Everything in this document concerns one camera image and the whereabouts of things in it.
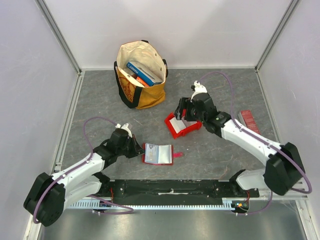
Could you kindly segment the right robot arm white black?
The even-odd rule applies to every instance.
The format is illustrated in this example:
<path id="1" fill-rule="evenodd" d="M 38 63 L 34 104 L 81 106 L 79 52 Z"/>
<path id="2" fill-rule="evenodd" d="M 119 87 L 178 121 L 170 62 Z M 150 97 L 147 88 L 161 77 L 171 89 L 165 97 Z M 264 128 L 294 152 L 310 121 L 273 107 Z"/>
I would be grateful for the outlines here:
<path id="1" fill-rule="evenodd" d="M 254 188 L 268 188 L 284 196 L 303 178 L 305 169 L 294 144 L 271 141 L 248 129 L 229 113 L 218 111 L 208 93 L 180 98 L 174 116 L 178 120 L 201 122 L 209 133 L 238 145 L 263 164 L 262 169 L 241 170 L 235 175 L 235 181 L 229 184 L 235 197 Z"/>

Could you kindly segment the red leather card holder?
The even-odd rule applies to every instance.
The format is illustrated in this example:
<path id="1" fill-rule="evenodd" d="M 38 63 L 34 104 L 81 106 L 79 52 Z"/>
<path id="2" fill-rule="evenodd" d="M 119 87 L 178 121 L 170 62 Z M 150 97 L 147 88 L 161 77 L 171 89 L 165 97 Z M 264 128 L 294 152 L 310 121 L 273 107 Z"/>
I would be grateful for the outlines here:
<path id="1" fill-rule="evenodd" d="M 184 155 L 183 152 L 174 152 L 174 146 L 168 145 L 158 145 L 158 163 L 150 164 L 145 162 L 145 144 L 143 144 L 144 154 L 141 157 L 141 161 L 144 164 L 154 165 L 154 166 L 172 166 L 174 164 L 174 159 L 180 158 Z"/>

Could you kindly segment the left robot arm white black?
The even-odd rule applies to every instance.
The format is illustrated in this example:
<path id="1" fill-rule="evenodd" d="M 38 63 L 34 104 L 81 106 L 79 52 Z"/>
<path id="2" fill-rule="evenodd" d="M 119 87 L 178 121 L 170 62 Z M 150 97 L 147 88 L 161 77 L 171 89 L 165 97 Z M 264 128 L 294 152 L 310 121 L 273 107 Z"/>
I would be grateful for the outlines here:
<path id="1" fill-rule="evenodd" d="M 48 227 L 77 201 L 94 194 L 106 196 L 110 192 L 110 178 L 102 171 L 119 157 L 131 159 L 144 152 L 134 134 L 127 129 L 117 128 L 110 138 L 74 165 L 53 174 L 39 174 L 23 207 L 32 215 L 35 224 Z"/>

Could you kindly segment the red plastic bin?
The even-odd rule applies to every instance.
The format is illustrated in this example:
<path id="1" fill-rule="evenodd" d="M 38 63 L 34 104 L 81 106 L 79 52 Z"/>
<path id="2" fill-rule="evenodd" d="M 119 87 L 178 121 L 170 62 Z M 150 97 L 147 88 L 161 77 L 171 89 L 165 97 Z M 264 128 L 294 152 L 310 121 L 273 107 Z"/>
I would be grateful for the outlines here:
<path id="1" fill-rule="evenodd" d="M 174 113 L 171 112 L 164 120 L 165 125 L 167 126 L 169 132 L 171 133 L 172 137 L 174 139 L 180 138 L 180 137 L 184 137 L 187 134 L 199 130 L 202 127 L 202 123 L 199 121 L 186 121 L 183 119 L 184 124 L 186 125 L 186 128 L 182 131 L 180 131 L 179 133 L 176 133 L 175 130 L 173 129 L 173 127 L 170 124 L 170 119 L 172 119 L 173 117 L 175 117 Z"/>

